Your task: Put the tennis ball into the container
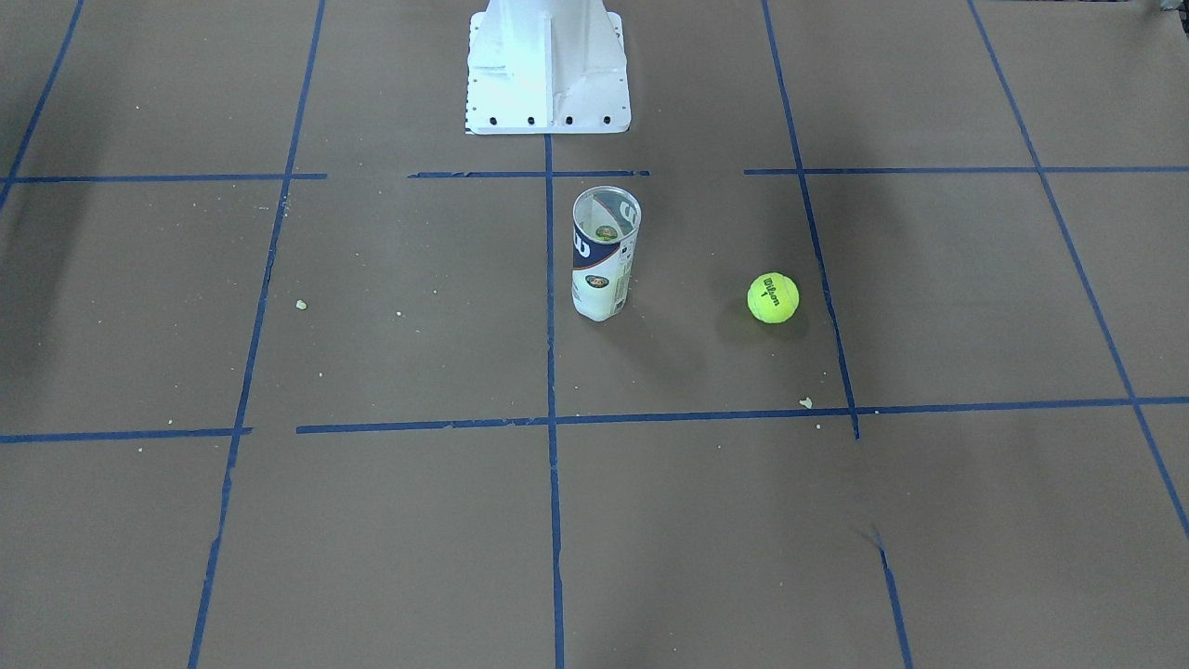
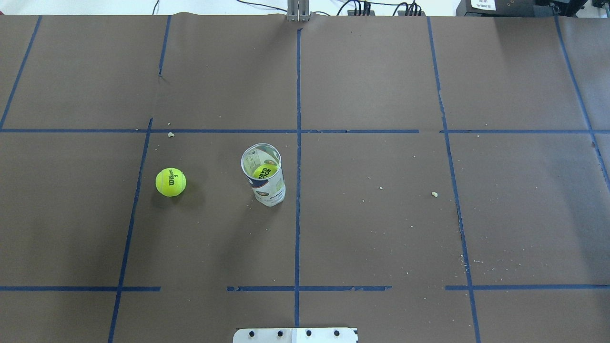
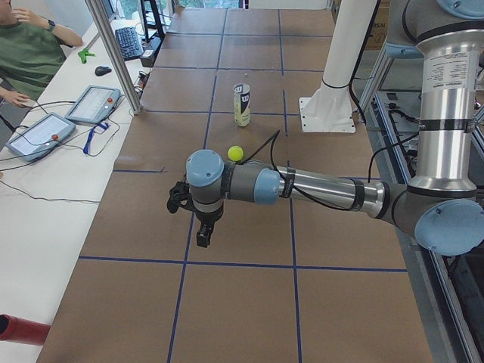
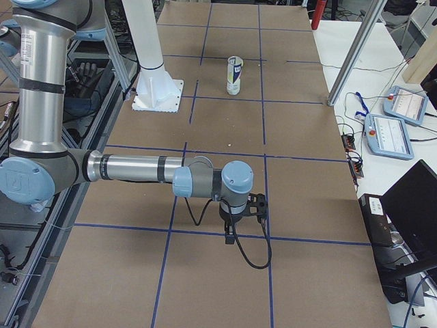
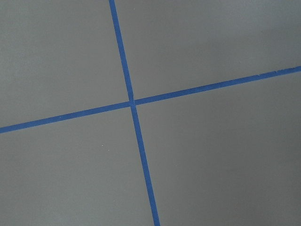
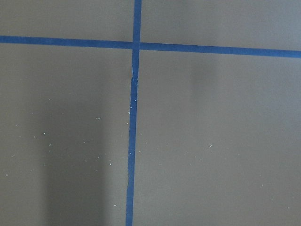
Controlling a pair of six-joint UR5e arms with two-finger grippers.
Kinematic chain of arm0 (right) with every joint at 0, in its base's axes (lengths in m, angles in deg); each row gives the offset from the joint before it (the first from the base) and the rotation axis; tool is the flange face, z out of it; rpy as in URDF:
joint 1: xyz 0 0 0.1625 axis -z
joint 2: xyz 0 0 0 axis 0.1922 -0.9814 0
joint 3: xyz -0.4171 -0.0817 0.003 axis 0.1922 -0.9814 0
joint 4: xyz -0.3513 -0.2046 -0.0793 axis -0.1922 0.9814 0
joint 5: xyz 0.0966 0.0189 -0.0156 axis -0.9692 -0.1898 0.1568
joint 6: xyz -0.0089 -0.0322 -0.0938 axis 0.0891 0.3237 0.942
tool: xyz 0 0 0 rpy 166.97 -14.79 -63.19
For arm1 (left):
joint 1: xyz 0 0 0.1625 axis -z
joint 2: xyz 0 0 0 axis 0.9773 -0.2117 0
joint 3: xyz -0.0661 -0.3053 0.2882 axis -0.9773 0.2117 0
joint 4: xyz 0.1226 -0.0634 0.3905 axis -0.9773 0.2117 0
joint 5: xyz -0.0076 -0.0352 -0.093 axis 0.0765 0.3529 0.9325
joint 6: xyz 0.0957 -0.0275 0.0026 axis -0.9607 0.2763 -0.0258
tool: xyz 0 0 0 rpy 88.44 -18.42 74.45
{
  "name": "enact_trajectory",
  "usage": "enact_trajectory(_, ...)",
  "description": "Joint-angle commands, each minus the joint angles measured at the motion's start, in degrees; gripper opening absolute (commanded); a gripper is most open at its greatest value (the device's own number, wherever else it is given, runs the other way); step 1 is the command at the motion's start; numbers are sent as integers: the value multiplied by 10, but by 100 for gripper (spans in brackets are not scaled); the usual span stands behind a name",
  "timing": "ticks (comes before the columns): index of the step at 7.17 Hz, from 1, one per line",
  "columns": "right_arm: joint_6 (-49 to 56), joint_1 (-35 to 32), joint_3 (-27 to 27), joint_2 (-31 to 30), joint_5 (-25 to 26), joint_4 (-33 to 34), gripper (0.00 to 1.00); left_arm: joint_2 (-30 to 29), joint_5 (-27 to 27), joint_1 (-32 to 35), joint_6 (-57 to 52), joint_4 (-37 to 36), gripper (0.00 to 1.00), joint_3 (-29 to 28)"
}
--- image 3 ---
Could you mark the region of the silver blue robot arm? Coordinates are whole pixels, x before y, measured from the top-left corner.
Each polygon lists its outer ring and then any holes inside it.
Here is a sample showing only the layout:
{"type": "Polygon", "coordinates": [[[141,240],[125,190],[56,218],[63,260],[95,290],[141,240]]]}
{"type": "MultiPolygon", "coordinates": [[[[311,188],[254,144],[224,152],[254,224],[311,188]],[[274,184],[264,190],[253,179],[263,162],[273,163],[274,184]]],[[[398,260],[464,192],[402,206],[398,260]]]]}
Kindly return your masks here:
{"type": "Polygon", "coordinates": [[[195,213],[201,247],[209,245],[224,200],[272,205],[295,197],[367,213],[443,256],[471,251],[483,241],[483,209],[468,177],[482,46],[481,1],[391,2],[389,55],[423,58],[417,171],[409,182],[338,178],[254,157],[233,163],[203,149],[189,156],[184,180],[170,191],[169,211],[195,213]]]}

